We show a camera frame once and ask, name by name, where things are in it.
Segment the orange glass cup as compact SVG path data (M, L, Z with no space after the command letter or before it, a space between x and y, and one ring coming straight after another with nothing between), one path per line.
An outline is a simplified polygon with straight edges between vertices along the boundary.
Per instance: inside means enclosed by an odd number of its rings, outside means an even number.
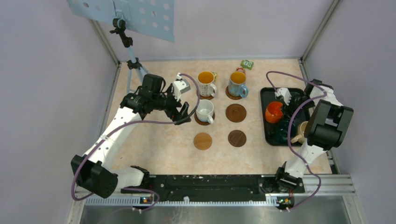
M283 103L279 101L270 102L264 113L265 120L271 124L278 123L283 118L282 106Z

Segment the white ceramic mug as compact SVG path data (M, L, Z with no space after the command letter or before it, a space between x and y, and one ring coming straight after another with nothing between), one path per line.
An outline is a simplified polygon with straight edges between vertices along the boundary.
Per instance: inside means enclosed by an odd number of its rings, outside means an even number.
M200 100L196 109L198 120L209 124L214 123L214 104L207 99Z

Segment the brown ridged coaster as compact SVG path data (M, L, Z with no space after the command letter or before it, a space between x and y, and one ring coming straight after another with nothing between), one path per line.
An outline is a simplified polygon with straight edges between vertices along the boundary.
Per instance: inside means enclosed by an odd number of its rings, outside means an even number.
M226 87L225 92L226 92L227 97L230 98L230 99L232 99L232 100L239 100L239 99L242 99L241 96L233 96L233 95L231 95L231 94L229 93L229 91L228 91L228 87Z
M195 121L202 125L202 126L208 126L214 123L214 118L215 118L215 113L212 115L203 115L199 113L194 114L194 119Z
M234 123L242 122L247 115L244 106L240 104L231 104L226 108L226 117L229 121Z
M200 95L200 100L203 100L203 99L212 100L213 98L214 98L213 96L205 97L205 96Z

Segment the beige ceramic mug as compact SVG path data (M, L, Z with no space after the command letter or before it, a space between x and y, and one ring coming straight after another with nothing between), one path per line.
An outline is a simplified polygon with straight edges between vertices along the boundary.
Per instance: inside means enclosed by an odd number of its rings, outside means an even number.
M290 141L291 143L300 143L303 144L306 140L305 136L304 136L304 132L306 129L306 126L308 124L308 121L304 121L302 123L300 123L297 127L297 135L295 137L293 137Z

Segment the dark teal glass cup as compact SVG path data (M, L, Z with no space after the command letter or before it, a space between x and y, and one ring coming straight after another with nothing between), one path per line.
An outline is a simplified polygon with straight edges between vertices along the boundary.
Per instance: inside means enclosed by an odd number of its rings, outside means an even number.
M287 119L287 120L281 120L280 122L277 123L273 135L273 141L276 146L287 144L289 122L290 121Z

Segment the patterned white mug yellow inside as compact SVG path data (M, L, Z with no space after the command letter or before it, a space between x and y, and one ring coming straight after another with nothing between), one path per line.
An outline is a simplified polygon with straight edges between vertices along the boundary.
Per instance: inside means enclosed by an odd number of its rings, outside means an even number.
M199 94L202 96L213 96L218 94L218 88L215 85L213 73L210 71L202 71L198 75Z

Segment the light wood coaster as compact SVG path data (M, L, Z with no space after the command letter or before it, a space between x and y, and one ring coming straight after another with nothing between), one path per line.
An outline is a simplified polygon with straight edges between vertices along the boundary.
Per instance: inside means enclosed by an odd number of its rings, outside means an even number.
M212 138L207 133L198 133L193 139L193 144L198 150L207 150L212 145Z

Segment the blue mug yellow inside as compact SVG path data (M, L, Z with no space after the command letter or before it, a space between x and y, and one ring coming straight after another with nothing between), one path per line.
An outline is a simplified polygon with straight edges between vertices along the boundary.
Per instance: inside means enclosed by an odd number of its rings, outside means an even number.
M233 72L230 76L228 91L233 96L241 96L246 98L248 96L248 88L246 86L247 77L242 72Z

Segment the brown ridged coaster front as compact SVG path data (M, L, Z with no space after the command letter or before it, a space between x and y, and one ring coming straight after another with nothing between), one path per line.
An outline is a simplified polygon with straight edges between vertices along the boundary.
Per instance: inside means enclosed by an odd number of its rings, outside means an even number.
M234 123L242 122L247 115L244 106L240 104L231 104L226 108L226 117L229 121Z

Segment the dark walnut wood coaster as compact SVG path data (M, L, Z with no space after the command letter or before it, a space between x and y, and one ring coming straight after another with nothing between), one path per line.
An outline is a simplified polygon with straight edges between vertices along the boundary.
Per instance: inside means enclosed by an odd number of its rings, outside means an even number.
M242 147L246 144L247 137L241 130L233 130L228 135L228 142L233 147Z

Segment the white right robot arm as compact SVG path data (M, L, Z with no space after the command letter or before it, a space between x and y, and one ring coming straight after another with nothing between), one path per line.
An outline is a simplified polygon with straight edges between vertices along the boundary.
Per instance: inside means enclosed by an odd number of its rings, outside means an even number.
M278 168L275 175L275 189L286 193L302 187L307 166L320 155L341 145L354 111L336 99L331 86L316 79L307 84L302 97L293 97L287 88L276 89L275 97L287 109L291 109L290 123L301 109L314 108L304 130L305 141L299 151L294 152L293 157Z

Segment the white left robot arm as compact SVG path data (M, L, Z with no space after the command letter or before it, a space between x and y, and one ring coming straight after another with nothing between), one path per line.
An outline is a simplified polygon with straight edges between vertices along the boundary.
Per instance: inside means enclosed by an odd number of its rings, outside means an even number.
M117 152L138 124L180 125L191 121L188 102L181 102L182 94L191 88L186 78L190 76L178 73L166 88L163 77L146 74L137 90L124 96L112 122L94 145L71 160L74 174L71 196L75 201L79 200L75 194L77 186L102 198L108 198L118 188L132 186L139 193L149 189L150 181L142 169L110 169Z

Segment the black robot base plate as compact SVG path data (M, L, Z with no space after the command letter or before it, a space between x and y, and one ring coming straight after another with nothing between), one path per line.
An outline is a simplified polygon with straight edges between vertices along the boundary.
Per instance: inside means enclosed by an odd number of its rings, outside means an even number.
M157 193L161 202L265 201L270 193L304 193L303 184L295 189L280 186L273 175L149 175L141 189Z

